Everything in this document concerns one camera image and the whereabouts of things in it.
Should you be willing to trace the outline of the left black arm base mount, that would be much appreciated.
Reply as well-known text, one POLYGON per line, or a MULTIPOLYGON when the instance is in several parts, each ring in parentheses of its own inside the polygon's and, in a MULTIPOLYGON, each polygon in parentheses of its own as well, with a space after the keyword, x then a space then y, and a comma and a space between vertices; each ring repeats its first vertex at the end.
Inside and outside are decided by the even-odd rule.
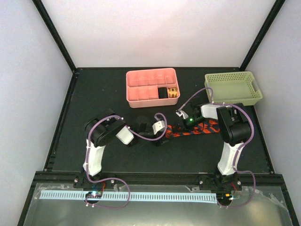
POLYGON ((73 187, 83 190, 101 190, 102 188, 111 189, 117 183, 117 179, 108 179, 101 183, 90 182, 85 173, 75 176, 73 187))

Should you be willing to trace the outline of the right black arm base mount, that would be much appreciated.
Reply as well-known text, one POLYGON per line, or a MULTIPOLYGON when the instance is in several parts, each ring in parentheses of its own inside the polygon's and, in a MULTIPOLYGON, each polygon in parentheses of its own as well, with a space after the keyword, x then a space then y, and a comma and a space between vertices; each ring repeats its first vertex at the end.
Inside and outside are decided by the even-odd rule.
POLYGON ((200 174, 198 183, 201 190, 211 191, 241 191, 241 185, 238 184, 238 174, 222 176, 221 173, 200 174))

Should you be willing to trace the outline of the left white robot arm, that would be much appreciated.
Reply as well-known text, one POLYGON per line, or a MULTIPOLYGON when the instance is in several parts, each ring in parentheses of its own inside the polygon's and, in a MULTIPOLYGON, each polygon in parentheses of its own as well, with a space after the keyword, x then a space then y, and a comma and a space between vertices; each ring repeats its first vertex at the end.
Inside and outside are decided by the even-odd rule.
POLYGON ((106 146, 115 138, 126 146, 135 145, 140 139, 163 143, 167 132, 167 119, 156 113, 154 122, 137 119, 136 125, 127 125, 125 119, 108 109, 85 124, 87 151, 83 169, 87 172, 84 182, 91 188, 98 187, 102 170, 102 158, 106 146))

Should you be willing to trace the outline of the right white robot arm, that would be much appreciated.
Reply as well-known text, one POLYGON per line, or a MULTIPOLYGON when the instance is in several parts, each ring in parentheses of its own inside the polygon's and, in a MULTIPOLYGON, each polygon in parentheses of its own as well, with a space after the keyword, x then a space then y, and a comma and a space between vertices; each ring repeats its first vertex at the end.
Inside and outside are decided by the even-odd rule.
POLYGON ((192 106, 193 115, 189 116, 183 106, 176 111, 185 129, 192 131, 204 119, 217 120, 223 140, 221 159, 214 173, 214 185, 220 190, 226 189, 233 181, 237 172, 240 154, 246 144, 254 136, 254 126, 242 103, 229 105, 226 103, 208 103, 192 106))

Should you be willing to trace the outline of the orange navy striped tie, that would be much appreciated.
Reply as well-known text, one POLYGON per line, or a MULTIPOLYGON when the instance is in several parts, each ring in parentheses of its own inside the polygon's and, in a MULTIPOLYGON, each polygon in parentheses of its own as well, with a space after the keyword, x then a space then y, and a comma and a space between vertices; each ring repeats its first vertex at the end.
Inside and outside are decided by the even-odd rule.
POLYGON ((205 121, 193 126, 191 129, 185 128, 182 123, 175 126, 168 125, 165 136, 166 138, 174 138, 190 135, 214 134, 219 132, 220 127, 217 120, 206 119, 205 121))

